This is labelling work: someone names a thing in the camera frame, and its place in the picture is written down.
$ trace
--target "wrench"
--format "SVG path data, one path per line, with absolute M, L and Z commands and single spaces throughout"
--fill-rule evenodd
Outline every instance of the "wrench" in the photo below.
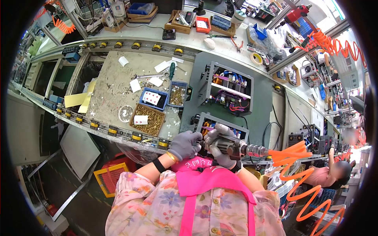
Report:
M 142 75 L 142 76 L 139 76 L 139 75 L 134 75 L 134 79 L 140 79 L 140 78 L 150 78 L 150 77 L 168 77 L 169 76 L 169 72 L 164 72 L 162 74 L 146 74 L 146 75 Z

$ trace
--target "black wristband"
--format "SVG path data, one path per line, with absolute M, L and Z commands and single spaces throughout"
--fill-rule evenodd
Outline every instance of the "black wristband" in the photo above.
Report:
M 155 160 L 153 160 L 152 163 L 155 165 L 156 169 L 158 169 L 158 171 L 159 171 L 160 173 L 163 173 L 164 171 L 166 171 L 166 169 L 165 169 L 164 166 L 161 164 L 161 162 L 159 161 L 158 158 L 156 158 Z

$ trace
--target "glove hand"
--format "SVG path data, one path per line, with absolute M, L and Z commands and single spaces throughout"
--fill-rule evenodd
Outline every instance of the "glove hand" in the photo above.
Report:
M 236 161 L 231 160 L 229 155 L 223 154 L 218 147 L 211 145 L 217 138 L 218 134 L 225 134 L 233 137 L 235 137 L 235 135 L 229 127 L 217 123 L 214 129 L 209 131 L 204 137 L 205 143 L 209 145 L 210 152 L 218 164 L 227 169 L 232 169 L 236 165 Z
M 188 130 L 183 133 L 179 133 L 173 138 L 171 148 L 168 149 L 170 153 L 182 161 L 184 158 L 193 158 L 194 154 L 201 150 L 201 145 L 195 143 L 196 140 L 202 140 L 202 134 L 200 132 L 194 132 Z

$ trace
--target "pliers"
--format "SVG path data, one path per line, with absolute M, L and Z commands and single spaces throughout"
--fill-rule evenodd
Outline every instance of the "pliers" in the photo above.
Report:
M 243 47 L 244 41 L 242 41 L 242 45 L 240 45 L 240 47 L 239 47 L 239 46 L 235 43 L 235 41 L 234 41 L 233 38 L 231 38 L 231 40 L 232 40 L 232 42 L 234 43 L 234 45 L 235 45 L 235 47 L 236 47 L 236 50 L 237 50 L 238 52 L 240 52 L 240 48 Z
M 231 36 L 226 36 L 226 35 L 215 35 L 215 34 L 207 34 L 208 38 L 231 38 Z

